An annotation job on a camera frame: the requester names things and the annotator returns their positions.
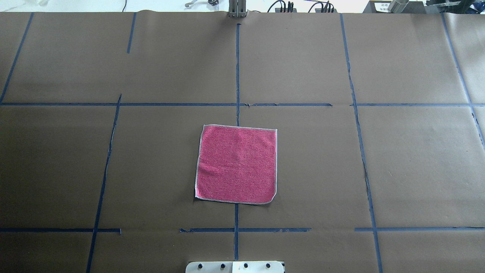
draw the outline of cylindrical metal object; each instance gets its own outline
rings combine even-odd
[[[392,13],[401,13],[409,3],[409,0],[392,0],[389,4],[388,10]]]

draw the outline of towel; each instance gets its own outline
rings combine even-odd
[[[276,195],[277,130],[204,125],[195,197],[227,203],[267,204]]]

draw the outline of pink square towel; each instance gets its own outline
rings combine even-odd
[[[195,196],[209,201],[267,204],[276,195],[274,129],[204,125]]]

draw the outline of blue tape strip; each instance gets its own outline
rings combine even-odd
[[[359,145],[360,145],[360,156],[362,157],[362,163],[364,165],[364,171],[365,171],[365,182],[366,182],[366,185],[367,185],[367,199],[369,201],[369,211],[371,213],[371,222],[372,222],[372,229],[373,229],[373,235],[374,235],[375,255],[377,257],[377,266],[379,268],[379,273],[382,273],[381,251],[379,249],[379,239],[377,237],[377,229],[376,229],[376,224],[375,224],[374,207],[373,207],[373,204],[372,204],[371,185],[369,183],[369,175],[367,173],[367,162],[366,162],[365,152],[364,152],[364,143],[362,141],[362,132],[360,130],[359,116],[358,116],[358,111],[357,111],[356,93],[355,93],[355,89],[354,89],[354,83],[352,82],[352,77],[351,77],[351,74],[350,74],[351,69],[350,69],[349,49],[347,47],[347,37],[345,35],[345,25],[343,23],[343,15],[342,14],[340,14],[340,24],[342,26],[343,46],[345,48],[345,58],[347,60],[347,71],[348,71],[348,74],[349,74],[350,89],[352,90],[352,102],[353,102],[353,105],[354,105],[354,115],[356,117],[357,134],[358,134]]]
[[[239,90],[239,27],[236,25],[236,124],[239,126],[239,104],[240,104],[240,90]]]
[[[117,106],[113,102],[6,102],[4,106]],[[120,106],[236,106],[236,103],[124,102]]]
[[[329,103],[255,103],[247,106],[333,106]]]
[[[234,204],[234,260],[239,260],[239,204]]]
[[[448,44],[450,45],[450,49],[452,51],[453,60],[456,64],[456,69],[458,70],[458,75],[460,76],[460,81],[465,90],[465,95],[467,97],[468,105],[470,106],[471,115],[473,120],[475,121],[475,127],[477,127],[478,136],[480,137],[480,141],[482,142],[482,147],[485,150],[485,139],[482,129],[480,128],[480,124],[478,123],[477,115],[475,114],[475,109],[473,109],[470,94],[468,92],[467,85],[465,84],[465,79],[463,78],[463,74],[461,72],[460,64],[458,63],[458,59],[456,58],[455,50],[453,47],[452,40],[450,38],[450,33],[448,32],[448,26],[446,25],[445,15],[444,13],[441,14],[441,20],[443,21],[443,27],[445,28],[446,39],[448,40]]]
[[[87,265],[87,268],[86,268],[86,273],[90,272],[91,263],[93,261],[94,245],[96,243],[96,234],[98,232],[98,226],[99,226],[99,216],[101,215],[101,206],[103,204],[104,189],[106,187],[106,179],[108,177],[108,165],[110,163],[111,151],[113,149],[114,130],[116,129],[116,123],[118,122],[118,114],[119,114],[119,111],[120,111],[120,102],[121,102],[121,95],[118,98],[118,105],[116,106],[116,113],[114,115],[113,129],[111,131],[110,145],[109,145],[109,148],[108,148],[108,155],[106,157],[106,165],[104,167],[103,183],[101,184],[101,193],[99,194],[99,202],[97,204],[96,220],[95,220],[95,224],[94,224],[93,238],[91,239],[91,248],[89,250],[89,258],[88,258],[88,265]]]
[[[27,26],[25,27],[24,35],[22,36],[22,40],[20,41],[20,44],[18,45],[17,53],[15,54],[14,62],[12,63],[12,67],[10,68],[10,72],[8,73],[7,80],[5,81],[5,86],[3,87],[3,92],[1,93],[0,96],[0,104],[3,101],[3,98],[5,97],[5,93],[7,92],[8,84],[10,83],[10,79],[12,78],[12,74],[14,73],[14,68],[15,65],[17,64],[18,56],[20,55],[20,51],[22,50],[22,46],[24,45],[25,37],[27,37],[27,32],[29,31],[30,24],[32,23],[32,18],[33,18],[33,12],[31,13],[31,16],[29,18],[29,22],[27,23]]]
[[[133,21],[131,22],[131,32],[129,33],[128,49],[126,53],[129,54],[131,50],[131,40],[133,39],[133,31],[135,30],[136,12],[133,13]]]
[[[469,104],[467,103],[357,103],[357,106],[468,107]]]
[[[485,231],[485,227],[471,226],[435,226],[435,227],[378,227],[378,232],[399,232],[399,231]],[[372,232],[370,227],[358,227],[356,232]]]
[[[0,228],[0,232],[93,232],[92,228]],[[121,228],[100,228],[98,232],[121,234]]]
[[[191,232],[234,232],[235,228],[191,228],[185,230],[180,229],[181,233],[191,233]],[[311,228],[309,227],[296,227],[296,228],[238,228],[238,232],[308,232]]]

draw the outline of white floor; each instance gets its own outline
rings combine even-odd
[[[191,0],[127,0],[127,12],[153,10],[163,12],[210,12],[228,10],[228,0],[219,0],[220,4],[212,7],[207,0],[199,0],[190,8],[185,3]],[[273,0],[247,0],[247,9],[266,12]],[[331,0],[341,13],[361,13],[368,0]],[[312,2],[294,0],[298,12],[307,12]],[[0,0],[0,11],[10,12],[120,12],[125,0]]]

